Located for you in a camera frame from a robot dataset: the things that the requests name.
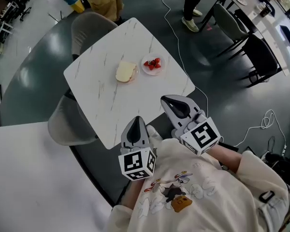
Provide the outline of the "long grey table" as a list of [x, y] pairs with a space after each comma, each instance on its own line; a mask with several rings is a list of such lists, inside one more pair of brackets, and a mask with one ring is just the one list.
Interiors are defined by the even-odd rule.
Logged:
[[275, 9], [275, 16], [268, 14], [265, 17], [260, 16], [260, 10], [257, 8], [260, 4], [259, 0], [245, 0], [247, 6], [241, 5], [237, 0], [231, 1], [233, 1], [254, 24], [272, 50], [282, 72], [285, 76], [288, 76], [290, 74], [290, 44], [285, 38], [285, 35], [281, 32], [280, 25], [287, 26], [290, 30], [289, 18], [274, 1], [271, 2], [271, 4]]

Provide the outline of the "black office chair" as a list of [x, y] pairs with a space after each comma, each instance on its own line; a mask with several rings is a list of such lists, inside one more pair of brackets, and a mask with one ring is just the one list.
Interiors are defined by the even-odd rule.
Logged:
[[25, 16], [28, 15], [28, 14], [30, 13], [31, 9], [32, 9], [32, 7], [28, 7], [26, 10], [24, 10], [24, 11], [20, 14], [20, 18], [19, 18], [19, 20], [20, 20], [21, 22], [24, 21]]

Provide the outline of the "person's right forearm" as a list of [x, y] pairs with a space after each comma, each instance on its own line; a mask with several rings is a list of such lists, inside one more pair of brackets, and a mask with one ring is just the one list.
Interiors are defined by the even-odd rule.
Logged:
[[218, 160], [234, 174], [237, 173], [242, 155], [219, 144], [211, 147], [207, 154]]

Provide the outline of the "dark laptop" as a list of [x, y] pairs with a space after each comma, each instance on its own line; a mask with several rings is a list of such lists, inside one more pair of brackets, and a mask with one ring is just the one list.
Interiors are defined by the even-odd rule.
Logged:
[[287, 41], [290, 44], [290, 30], [289, 30], [289, 28], [287, 26], [280, 25], [280, 30], [285, 35], [285, 38], [287, 39]]

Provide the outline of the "white marble table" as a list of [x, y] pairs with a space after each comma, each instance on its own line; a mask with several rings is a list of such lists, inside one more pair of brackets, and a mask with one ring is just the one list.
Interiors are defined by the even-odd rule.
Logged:
[[[149, 53], [161, 54], [166, 61], [166, 70], [157, 76], [142, 70], [141, 60]], [[135, 116], [146, 123], [160, 116], [162, 96], [187, 96], [195, 89], [176, 60], [136, 18], [94, 43], [64, 76], [107, 149], [120, 143], [124, 128]]]

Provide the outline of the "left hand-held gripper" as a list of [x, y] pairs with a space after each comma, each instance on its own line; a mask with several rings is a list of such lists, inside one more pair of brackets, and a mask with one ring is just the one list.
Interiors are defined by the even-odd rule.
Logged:
[[153, 176], [156, 155], [148, 144], [146, 124], [142, 117], [136, 116], [121, 134], [121, 155], [118, 156], [121, 172], [130, 181]]

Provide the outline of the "person's white shoe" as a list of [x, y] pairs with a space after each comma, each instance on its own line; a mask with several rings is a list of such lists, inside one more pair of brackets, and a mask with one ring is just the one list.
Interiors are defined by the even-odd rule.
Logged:
[[146, 128], [150, 138], [153, 138], [158, 141], [163, 140], [158, 131], [152, 125], [147, 125]]

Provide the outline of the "yellow bin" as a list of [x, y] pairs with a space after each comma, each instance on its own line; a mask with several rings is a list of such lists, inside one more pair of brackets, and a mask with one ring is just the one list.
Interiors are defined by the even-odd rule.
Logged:
[[75, 3], [71, 4], [70, 6], [77, 13], [83, 13], [85, 11], [85, 8], [81, 0], [77, 0]]

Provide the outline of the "cream printed sweatshirt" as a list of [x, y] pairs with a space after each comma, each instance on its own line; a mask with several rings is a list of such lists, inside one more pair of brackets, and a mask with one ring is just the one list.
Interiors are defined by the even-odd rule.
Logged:
[[[177, 139], [155, 141], [157, 163], [133, 210], [115, 206], [105, 232], [278, 232], [289, 209], [281, 177], [252, 152], [233, 173]], [[272, 190], [268, 202], [260, 194]]]

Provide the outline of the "person's left forearm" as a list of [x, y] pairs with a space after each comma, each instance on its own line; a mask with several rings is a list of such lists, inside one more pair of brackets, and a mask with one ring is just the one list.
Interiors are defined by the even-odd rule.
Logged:
[[133, 210], [142, 190], [144, 181], [144, 179], [132, 181], [121, 199], [120, 204]]

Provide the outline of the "pile of red strawberries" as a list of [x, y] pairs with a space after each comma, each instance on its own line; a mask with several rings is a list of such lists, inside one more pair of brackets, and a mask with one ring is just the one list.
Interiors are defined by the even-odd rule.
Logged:
[[155, 59], [152, 59], [150, 61], [146, 61], [144, 63], [144, 66], [148, 67], [150, 71], [152, 71], [154, 69], [159, 69], [161, 67], [160, 58], [155, 58]]

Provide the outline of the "grey shell chair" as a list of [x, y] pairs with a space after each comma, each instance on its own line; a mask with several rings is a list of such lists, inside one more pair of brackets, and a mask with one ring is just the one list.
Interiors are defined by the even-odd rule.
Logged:
[[86, 145], [98, 139], [76, 99], [71, 94], [61, 97], [48, 120], [52, 139], [65, 146]]
[[116, 27], [115, 22], [98, 13], [80, 14], [71, 25], [73, 61]]

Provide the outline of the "black equipment bag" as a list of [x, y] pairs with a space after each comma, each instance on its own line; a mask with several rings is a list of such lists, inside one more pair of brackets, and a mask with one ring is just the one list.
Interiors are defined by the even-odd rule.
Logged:
[[290, 186], [290, 158], [267, 151], [261, 156], [261, 160]]

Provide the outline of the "small clear plate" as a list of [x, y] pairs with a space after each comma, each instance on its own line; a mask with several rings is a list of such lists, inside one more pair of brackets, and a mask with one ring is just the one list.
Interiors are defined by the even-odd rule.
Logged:
[[[159, 69], [154, 69], [154, 70], [150, 71], [148, 67], [144, 66], [144, 63], [146, 61], [150, 61], [150, 60], [155, 59], [155, 58], [160, 58], [161, 67]], [[165, 61], [164, 57], [161, 54], [149, 53], [149, 54], [145, 55], [143, 57], [143, 59], [141, 60], [141, 67], [142, 67], [142, 70], [146, 74], [151, 75], [151, 76], [157, 76], [157, 75], [161, 74], [163, 71], [166, 70], [166, 61]]]

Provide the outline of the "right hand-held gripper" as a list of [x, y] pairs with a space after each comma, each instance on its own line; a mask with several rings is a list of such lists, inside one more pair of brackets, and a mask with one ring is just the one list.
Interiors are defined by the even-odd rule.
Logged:
[[212, 118], [206, 117], [192, 99], [164, 95], [160, 103], [175, 128], [175, 138], [195, 155], [202, 155], [219, 142], [220, 133]]

